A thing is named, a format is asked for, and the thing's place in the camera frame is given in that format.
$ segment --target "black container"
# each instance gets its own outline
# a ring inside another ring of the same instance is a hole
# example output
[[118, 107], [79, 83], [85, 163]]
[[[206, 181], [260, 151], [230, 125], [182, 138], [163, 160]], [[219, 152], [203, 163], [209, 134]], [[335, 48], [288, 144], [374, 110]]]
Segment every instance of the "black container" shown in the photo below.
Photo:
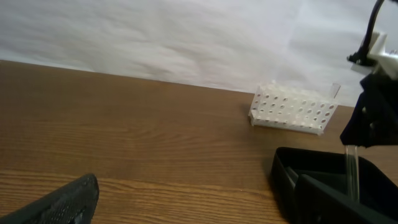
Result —
[[291, 223], [398, 223], [398, 188], [359, 158], [360, 203], [346, 196], [345, 155], [280, 147], [271, 178]]

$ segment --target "clear tube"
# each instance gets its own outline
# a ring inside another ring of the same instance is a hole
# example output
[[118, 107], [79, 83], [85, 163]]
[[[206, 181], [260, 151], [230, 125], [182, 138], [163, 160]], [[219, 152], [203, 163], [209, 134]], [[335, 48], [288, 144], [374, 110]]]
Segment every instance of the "clear tube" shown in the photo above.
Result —
[[358, 147], [345, 146], [347, 196], [355, 202], [359, 202], [359, 165]]

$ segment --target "brown wooden surface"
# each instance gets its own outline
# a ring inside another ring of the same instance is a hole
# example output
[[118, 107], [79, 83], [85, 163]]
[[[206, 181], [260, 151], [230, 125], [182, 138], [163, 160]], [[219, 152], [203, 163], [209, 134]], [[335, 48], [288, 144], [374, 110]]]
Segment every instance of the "brown wooden surface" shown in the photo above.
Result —
[[[284, 223], [266, 179], [275, 149], [343, 152], [352, 108], [316, 136], [252, 127], [252, 98], [1, 62], [0, 215], [92, 172], [93, 223]], [[398, 183], [396, 147], [360, 155]]]

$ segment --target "white paper sheet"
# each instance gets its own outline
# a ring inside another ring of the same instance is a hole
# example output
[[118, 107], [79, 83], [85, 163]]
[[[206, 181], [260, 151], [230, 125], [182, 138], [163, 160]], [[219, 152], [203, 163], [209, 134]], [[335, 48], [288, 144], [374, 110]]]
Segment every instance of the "white paper sheet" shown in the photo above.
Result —
[[[0, 59], [254, 92], [260, 82], [325, 91], [353, 106], [363, 75], [346, 56], [373, 0], [3, 0]], [[398, 7], [377, 28], [398, 49]]]

